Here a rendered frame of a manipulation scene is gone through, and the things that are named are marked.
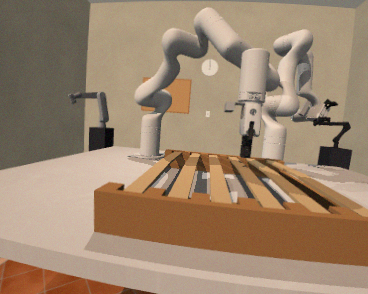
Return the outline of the wooden bed frame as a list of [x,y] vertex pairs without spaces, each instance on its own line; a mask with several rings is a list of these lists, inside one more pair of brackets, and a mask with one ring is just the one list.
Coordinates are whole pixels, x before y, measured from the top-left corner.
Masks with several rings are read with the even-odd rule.
[[[167,149],[165,157],[173,152],[182,154],[167,168],[182,169],[197,153],[196,171],[210,172],[209,155],[217,155],[223,173],[241,175],[229,156],[257,177],[269,178],[240,156]],[[94,232],[237,254],[368,266],[368,217],[335,204],[266,162],[284,165],[282,160],[250,159],[282,175],[332,214],[311,212],[301,203],[283,202],[284,209],[276,209],[260,207],[251,198],[237,197],[237,203],[228,204],[211,202],[205,193],[192,192],[185,199],[168,197],[161,188],[121,191],[124,184],[108,182],[94,190]]]

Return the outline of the tan wooden slat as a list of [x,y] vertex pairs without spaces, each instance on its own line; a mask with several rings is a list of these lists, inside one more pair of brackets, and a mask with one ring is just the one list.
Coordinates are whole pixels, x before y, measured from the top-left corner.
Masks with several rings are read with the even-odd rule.
[[209,155],[211,202],[231,203],[231,198],[217,155]]
[[159,178],[166,168],[181,154],[182,152],[173,152],[164,157],[124,190],[129,192],[144,193],[149,187],[152,186],[152,184]]
[[237,168],[260,207],[284,209],[256,175],[237,157],[228,159]]
[[189,198],[194,174],[200,154],[192,153],[184,164],[178,178],[176,179],[168,197]]
[[[288,168],[287,166],[280,164],[276,161],[272,161],[272,160],[266,160],[267,163],[293,175],[294,177],[298,178],[299,180],[301,180],[302,182],[304,182],[305,184],[307,184],[308,186],[310,186],[311,188],[315,189],[316,191],[318,191],[319,193],[321,193],[322,195],[324,195],[325,197],[327,197],[328,199],[330,199],[331,201],[333,201],[334,203],[338,204],[341,207],[346,207],[352,211],[354,211],[355,213],[357,213],[360,216],[366,216],[368,217],[368,209],[366,209],[365,207],[359,205],[358,203],[350,200],[349,198],[341,195],[340,193],[334,191],[333,189],[325,186],[324,184],[316,181],[315,179],[299,172],[296,171],[292,168]],[[287,168],[287,169],[285,169]]]
[[270,169],[269,167],[263,165],[255,159],[246,158],[246,160],[253,166],[262,171],[266,176],[268,176],[284,193],[286,193],[295,203],[301,203],[311,212],[318,213],[330,213],[317,202],[295,187],[292,183],[278,174],[276,171]]

